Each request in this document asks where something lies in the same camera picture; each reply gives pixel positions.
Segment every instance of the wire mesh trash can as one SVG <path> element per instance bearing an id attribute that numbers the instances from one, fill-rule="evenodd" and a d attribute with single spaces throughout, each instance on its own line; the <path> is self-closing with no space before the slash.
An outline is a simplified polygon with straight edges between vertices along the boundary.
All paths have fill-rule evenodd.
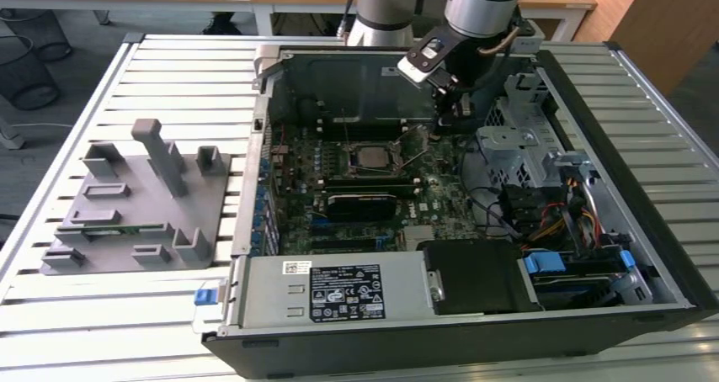
<path id="1" fill-rule="evenodd" d="M 0 94 L 15 109 L 34 110 L 59 96 L 45 64 L 31 52 L 31 40 L 0 36 Z"/>
<path id="2" fill-rule="evenodd" d="M 41 61 L 57 61 L 71 53 L 67 37 L 51 10 L 3 9 L 0 19 L 14 35 L 31 40 Z"/>

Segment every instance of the green circuit board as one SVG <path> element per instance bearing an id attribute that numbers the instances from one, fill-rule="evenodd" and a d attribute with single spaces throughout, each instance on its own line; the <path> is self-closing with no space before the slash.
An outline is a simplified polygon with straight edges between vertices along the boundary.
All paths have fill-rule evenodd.
<path id="1" fill-rule="evenodd" d="M 457 139 L 446 136 L 428 140 L 425 129 L 416 127 L 401 138 L 401 176 L 414 182 L 410 197 L 398 198 L 394 217 L 381 222 L 332 223 L 325 218 L 326 190 L 321 181 L 349 178 L 350 158 L 346 142 L 321 141 L 318 134 L 294 127 L 284 129 L 282 145 L 274 158 L 274 182 L 280 207 L 281 255 L 406 250 L 402 230 L 426 225 L 433 239 L 477 238 L 470 205 L 456 175 Z M 354 142 L 354 149 L 374 148 L 381 142 Z M 364 177 L 382 177 L 380 171 L 358 171 Z M 317 248 L 321 241 L 362 241 L 364 248 Z"/>

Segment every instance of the metal slatted table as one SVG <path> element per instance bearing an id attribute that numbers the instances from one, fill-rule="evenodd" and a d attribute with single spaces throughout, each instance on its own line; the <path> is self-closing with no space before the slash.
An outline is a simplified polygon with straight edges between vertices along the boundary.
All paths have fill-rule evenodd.
<path id="1" fill-rule="evenodd" d="M 336 44 L 317 38 L 147 35 L 122 44 L 10 239 L 0 252 L 0 380 L 242 380 L 200 344 L 192 295 L 228 274 L 254 106 L 254 48 L 262 43 Z M 719 289 L 719 165 L 622 53 L 602 45 L 550 43 L 638 182 L 713 290 Z M 216 145 L 232 154 L 217 253 L 210 268 L 46 277 L 39 258 L 67 212 L 91 141 L 123 154 L 135 118 L 162 122 L 179 152 Z M 573 144 L 578 138 L 561 119 Z M 716 380 L 719 317 L 641 336 L 596 356 L 346 375 L 329 380 Z"/>

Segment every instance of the motherboard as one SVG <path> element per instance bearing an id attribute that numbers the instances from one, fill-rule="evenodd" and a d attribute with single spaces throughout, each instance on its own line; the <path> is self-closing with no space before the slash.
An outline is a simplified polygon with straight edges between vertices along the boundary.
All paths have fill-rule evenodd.
<path id="1" fill-rule="evenodd" d="M 428 124 L 273 127 L 280 254 L 416 250 L 480 237 L 458 183 L 464 140 Z"/>

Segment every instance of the power supply label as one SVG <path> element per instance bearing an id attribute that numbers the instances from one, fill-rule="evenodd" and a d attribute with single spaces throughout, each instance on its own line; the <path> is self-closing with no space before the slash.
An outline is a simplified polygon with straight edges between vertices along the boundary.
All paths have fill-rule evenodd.
<path id="1" fill-rule="evenodd" d="M 314 323 L 384 319 L 378 264 L 309 269 L 309 318 Z"/>

